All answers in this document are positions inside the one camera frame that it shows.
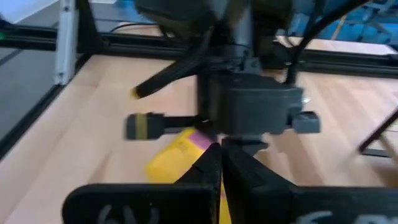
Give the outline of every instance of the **yellow band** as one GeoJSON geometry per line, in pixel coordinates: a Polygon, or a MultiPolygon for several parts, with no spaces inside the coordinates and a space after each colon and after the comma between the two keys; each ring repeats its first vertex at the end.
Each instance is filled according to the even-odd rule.
{"type": "Polygon", "coordinates": [[[147,115],[146,114],[136,114],[136,139],[145,140],[147,136],[147,115]]]}
{"type": "Polygon", "coordinates": [[[133,88],[130,92],[131,97],[133,97],[135,100],[138,100],[140,97],[137,94],[137,90],[135,88],[133,88]]]}

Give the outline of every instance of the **yellow sponge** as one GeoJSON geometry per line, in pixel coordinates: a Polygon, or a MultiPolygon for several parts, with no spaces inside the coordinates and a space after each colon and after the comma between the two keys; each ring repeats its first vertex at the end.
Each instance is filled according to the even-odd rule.
{"type": "MultiPolygon", "coordinates": [[[[212,144],[194,128],[184,130],[169,146],[146,165],[146,174],[153,183],[174,183],[212,144]]],[[[220,224],[230,224],[224,185],[221,184],[220,224]]]]}

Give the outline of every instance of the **metal bracket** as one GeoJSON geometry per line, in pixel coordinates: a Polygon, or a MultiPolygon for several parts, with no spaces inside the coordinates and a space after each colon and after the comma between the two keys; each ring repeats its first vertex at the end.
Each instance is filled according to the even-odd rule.
{"type": "Polygon", "coordinates": [[[66,85],[75,74],[79,15],[75,0],[61,0],[60,5],[54,80],[56,85],[66,85]]]}
{"type": "Polygon", "coordinates": [[[395,162],[398,162],[398,155],[388,139],[383,135],[383,132],[387,131],[387,128],[394,124],[397,119],[398,108],[358,147],[359,153],[365,156],[391,157],[395,162]],[[368,146],[376,140],[380,141],[384,150],[368,149],[368,146]]]}

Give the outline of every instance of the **black cable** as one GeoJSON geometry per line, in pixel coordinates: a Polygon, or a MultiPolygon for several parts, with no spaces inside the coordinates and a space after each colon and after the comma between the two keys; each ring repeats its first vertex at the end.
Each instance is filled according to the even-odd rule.
{"type": "Polygon", "coordinates": [[[307,35],[304,36],[300,44],[295,49],[292,61],[287,70],[287,77],[285,80],[285,84],[294,85],[297,79],[297,65],[299,64],[299,59],[301,54],[303,53],[306,46],[311,42],[311,40],[316,37],[324,28],[328,27],[333,22],[337,21],[345,14],[351,12],[357,7],[362,6],[363,4],[368,3],[370,0],[354,0],[350,2],[344,3],[341,7],[331,12],[329,15],[325,16],[319,22],[317,22],[308,32],[307,35]]]}
{"type": "Polygon", "coordinates": [[[305,26],[304,35],[307,35],[313,25],[317,22],[317,19],[322,16],[323,10],[325,8],[326,1],[325,0],[314,0],[315,5],[313,11],[310,14],[310,18],[308,19],[307,25],[305,26]]]}
{"type": "Polygon", "coordinates": [[[110,32],[114,32],[114,31],[116,31],[116,30],[118,30],[120,28],[130,27],[130,26],[157,26],[157,24],[152,24],[152,23],[148,23],[148,22],[137,22],[137,23],[130,23],[130,24],[121,24],[121,25],[118,25],[117,27],[111,29],[110,32]]]}
{"type": "Polygon", "coordinates": [[[293,44],[293,42],[290,40],[289,30],[290,30],[290,26],[288,26],[284,32],[284,40],[285,40],[285,44],[287,44],[287,46],[285,46],[285,44],[281,43],[280,41],[279,41],[279,43],[281,43],[284,46],[284,49],[285,49],[287,55],[289,56],[289,61],[291,61],[292,60],[291,49],[296,47],[296,45],[293,44]]]}
{"type": "Polygon", "coordinates": [[[136,86],[132,90],[132,96],[143,98],[159,91],[175,80],[195,75],[195,69],[201,63],[208,49],[212,33],[212,30],[208,30],[198,41],[192,44],[192,47],[188,49],[181,60],[174,62],[153,77],[136,86]]]}

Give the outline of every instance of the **wooden table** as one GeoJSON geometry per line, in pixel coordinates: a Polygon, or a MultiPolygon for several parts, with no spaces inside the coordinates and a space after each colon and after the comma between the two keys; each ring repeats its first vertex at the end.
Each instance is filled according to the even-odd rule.
{"type": "MultiPolygon", "coordinates": [[[[149,28],[134,32],[155,34],[149,28]]],[[[310,48],[385,54],[385,46],[315,40],[310,48]]],[[[88,183],[147,182],[143,167],[174,136],[127,142],[130,113],[195,114],[195,77],[133,100],[129,90],[170,64],[94,56],[0,163],[0,223],[61,223],[62,202],[88,183]]],[[[398,105],[396,80],[301,73],[307,105],[322,133],[286,131],[267,138],[257,158],[300,185],[397,186],[389,159],[356,154],[356,146],[398,105]]]]}

